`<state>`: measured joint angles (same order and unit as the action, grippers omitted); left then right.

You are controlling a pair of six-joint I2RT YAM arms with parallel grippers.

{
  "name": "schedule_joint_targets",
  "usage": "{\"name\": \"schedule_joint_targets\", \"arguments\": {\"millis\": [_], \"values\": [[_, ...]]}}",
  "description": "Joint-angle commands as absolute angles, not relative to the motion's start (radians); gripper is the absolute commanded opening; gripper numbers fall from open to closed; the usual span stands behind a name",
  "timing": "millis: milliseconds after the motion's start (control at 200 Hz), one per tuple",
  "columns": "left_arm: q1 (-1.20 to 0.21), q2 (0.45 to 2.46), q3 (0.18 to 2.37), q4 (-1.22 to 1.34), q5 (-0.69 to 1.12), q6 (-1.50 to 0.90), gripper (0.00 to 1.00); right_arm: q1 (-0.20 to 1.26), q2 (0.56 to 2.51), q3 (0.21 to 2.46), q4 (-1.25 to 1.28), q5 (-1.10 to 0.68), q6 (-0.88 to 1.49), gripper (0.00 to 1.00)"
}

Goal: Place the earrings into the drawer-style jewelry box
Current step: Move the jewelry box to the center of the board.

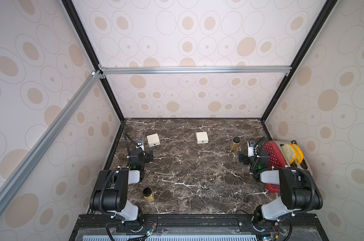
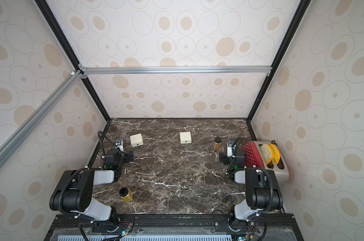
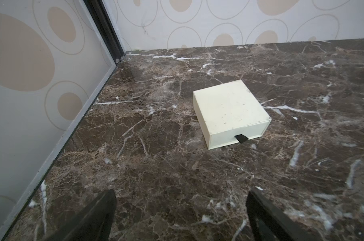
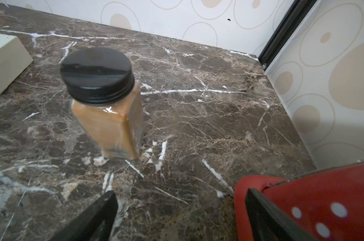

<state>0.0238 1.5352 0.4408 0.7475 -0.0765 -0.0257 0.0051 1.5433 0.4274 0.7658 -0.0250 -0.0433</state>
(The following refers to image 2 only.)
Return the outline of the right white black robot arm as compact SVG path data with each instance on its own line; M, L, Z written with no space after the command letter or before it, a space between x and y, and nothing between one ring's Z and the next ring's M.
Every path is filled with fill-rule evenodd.
M228 165L229 179L245 186L245 199L234 206L234 217L253 221L260 215L283 207L279 183L289 179L287 165L275 141L228 141L220 162Z

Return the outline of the cream drawer jewelry box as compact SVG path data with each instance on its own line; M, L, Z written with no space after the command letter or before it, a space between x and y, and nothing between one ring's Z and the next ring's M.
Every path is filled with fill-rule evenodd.
M132 147L142 146L143 145L143 138L142 134L135 134L130 136L130 142Z

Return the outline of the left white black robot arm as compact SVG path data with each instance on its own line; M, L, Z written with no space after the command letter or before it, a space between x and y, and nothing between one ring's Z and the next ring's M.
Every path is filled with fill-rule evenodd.
M61 214L84 216L95 222L120 222L116 208L93 198L93 187L117 182L125 163L133 161L132 151L124 152L123 141L112 141L103 132L98 132L104 164L99 168L85 166L78 170L65 171L53 191L49 207Z

